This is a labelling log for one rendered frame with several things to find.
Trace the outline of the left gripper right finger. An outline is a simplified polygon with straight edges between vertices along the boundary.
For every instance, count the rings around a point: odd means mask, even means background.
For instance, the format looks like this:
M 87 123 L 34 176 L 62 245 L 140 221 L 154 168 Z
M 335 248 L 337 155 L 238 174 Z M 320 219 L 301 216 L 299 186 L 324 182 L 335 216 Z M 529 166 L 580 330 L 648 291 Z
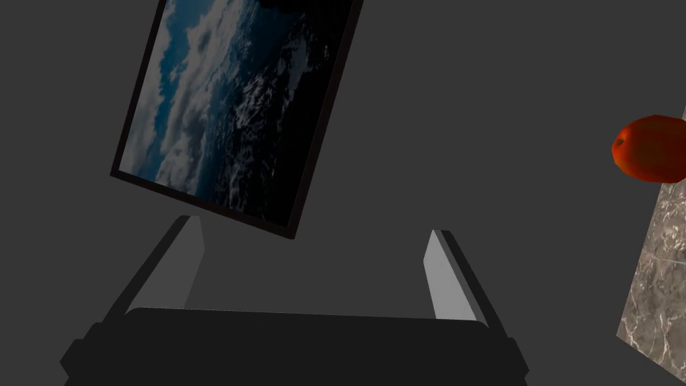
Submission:
M 499 336 L 502 322 L 452 233 L 432 230 L 423 265 L 435 318 L 477 321 Z

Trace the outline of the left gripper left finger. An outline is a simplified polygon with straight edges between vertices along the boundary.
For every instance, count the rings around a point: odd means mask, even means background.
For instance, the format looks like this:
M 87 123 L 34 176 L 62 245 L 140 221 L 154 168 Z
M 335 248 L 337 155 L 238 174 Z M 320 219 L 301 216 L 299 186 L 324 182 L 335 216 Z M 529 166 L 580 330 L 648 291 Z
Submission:
M 199 216 L 179 216 L 107 312 L 104 322 L 136 308 L 182 309 L 205 253 Z

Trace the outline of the black framed sea picture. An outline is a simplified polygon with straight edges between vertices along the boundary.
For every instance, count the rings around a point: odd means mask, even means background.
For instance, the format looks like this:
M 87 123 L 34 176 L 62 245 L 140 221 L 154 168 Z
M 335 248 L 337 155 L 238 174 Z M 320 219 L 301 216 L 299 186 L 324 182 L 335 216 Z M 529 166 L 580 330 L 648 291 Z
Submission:
M 364 0 L 157 0 L 112 177 L 293 239 Z

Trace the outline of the red apple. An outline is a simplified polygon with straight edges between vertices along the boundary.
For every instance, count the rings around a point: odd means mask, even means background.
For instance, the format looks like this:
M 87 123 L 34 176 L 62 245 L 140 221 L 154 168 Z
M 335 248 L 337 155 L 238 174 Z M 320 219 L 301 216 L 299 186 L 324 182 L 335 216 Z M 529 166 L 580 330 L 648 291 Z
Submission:
M 637 180 L 676 184 L 686 180 L 686 121 L 649 115 L 625 126 L 612 144 L 615 164 Z

